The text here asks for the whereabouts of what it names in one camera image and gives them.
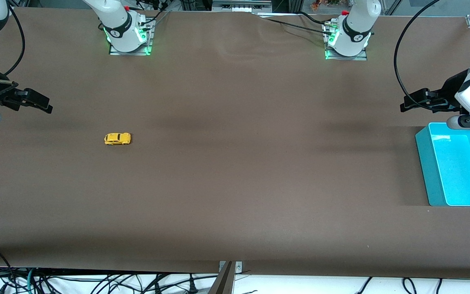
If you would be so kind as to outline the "yellow toy beetle car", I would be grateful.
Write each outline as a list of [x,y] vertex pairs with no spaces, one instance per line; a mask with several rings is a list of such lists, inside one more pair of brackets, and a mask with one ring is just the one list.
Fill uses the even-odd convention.
[[129,145],[132,141],[132,134],[124,133],[109,133],[104,137],[105,145]]

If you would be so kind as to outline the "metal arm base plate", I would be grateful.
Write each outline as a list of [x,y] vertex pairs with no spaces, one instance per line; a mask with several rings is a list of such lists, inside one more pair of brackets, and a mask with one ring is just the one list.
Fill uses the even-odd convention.
[[110,44],[109,55],[115,56],[149,56],[151,55],[155,21],[133,22],[129,17],[118,27],[104,26],[106,39]]
[[338,24],[334,22],[336,18],[330,21],[325,21],[322,25],[322,31],[328,32],[328,35],[323,37],[325,43],[325,59],[326,60],[341,60],[341,61],[367,61],[367,53],[365,47],[362,48],[361,52],[355,56],[344,56],[336,51],[332,45],[335,43],[340,32]]

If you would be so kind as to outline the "teal plastic bin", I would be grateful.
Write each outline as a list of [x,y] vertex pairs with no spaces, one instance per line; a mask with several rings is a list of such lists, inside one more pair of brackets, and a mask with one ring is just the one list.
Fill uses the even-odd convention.
[[432,122],[415,138],[429,204],[470,207],[470,130]]

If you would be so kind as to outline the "dark table leg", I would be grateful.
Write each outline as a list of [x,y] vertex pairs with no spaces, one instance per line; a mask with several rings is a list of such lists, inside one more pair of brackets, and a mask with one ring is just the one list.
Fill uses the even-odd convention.
[[207,294],[233,294],[233,286],[237,269],[237,262],[224,262]]

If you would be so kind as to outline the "small metal bracket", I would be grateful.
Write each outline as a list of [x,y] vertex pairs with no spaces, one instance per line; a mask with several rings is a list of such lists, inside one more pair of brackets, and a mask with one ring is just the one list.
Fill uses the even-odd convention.
[[[227,263],[227,261],[220,261],[219,263],[219,272],[222,271],[224,265]],[[233,262],[235,265],[235,273],[236,274],[241,274],[243,272],[243,262],[242,261],[235,261]]]

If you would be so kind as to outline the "orange background objects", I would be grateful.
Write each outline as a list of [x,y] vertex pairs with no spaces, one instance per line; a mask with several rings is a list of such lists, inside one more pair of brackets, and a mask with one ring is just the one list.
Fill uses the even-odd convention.
[[310,7],[313,11],[317,11],[320,7],[333,8],[341,5],[342,0],[313,0]]

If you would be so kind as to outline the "silver metal frame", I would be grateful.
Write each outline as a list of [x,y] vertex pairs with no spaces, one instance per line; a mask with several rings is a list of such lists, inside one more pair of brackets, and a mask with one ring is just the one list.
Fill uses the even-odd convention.
[[272,0],[212,0],[214,12],[272,13]]

